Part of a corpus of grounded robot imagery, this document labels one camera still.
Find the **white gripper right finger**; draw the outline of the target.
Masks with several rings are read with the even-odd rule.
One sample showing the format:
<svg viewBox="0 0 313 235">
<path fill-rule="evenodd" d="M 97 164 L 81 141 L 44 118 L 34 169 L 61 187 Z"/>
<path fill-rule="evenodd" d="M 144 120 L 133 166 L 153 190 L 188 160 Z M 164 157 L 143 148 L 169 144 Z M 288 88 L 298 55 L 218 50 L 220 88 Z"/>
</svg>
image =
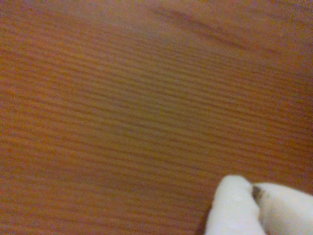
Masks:
<svg viewBox="0 0 313 235">
<path fill-rule="evenodd" d="M 269 235 L 311 235 L 313 196 L 271 183 L 253 185 L 253 199 L 260 209 L 259 221 Z"/>
</svg>

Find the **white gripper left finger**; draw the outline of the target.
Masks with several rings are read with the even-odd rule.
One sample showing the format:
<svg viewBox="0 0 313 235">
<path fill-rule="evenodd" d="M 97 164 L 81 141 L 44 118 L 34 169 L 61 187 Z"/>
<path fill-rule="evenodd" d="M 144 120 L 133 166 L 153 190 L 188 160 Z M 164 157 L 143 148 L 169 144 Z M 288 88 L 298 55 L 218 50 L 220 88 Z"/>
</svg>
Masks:
<svg viewBox="0 0 313 235">
<path fill-rule="evenodd" d="M 252 197 L 252 184 L 242 176 L 225 176 L 219 183 L 209 212 L 206 235 L 264 235 L 260 209 Z"/>
</svg>

